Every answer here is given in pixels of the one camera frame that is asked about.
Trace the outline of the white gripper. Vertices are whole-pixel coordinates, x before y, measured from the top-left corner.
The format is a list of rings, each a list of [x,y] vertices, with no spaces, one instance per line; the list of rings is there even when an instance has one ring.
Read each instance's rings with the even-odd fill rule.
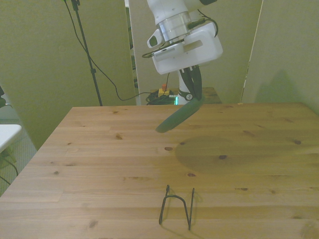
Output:
[[[199,64],[219,58],[223,53],[220,40],[215,35],[214,23],[208,23],[187,35],[183,42],[155,52],[153,63],[159,74],[179,70],[188,92],[202,99],[202,77]]]

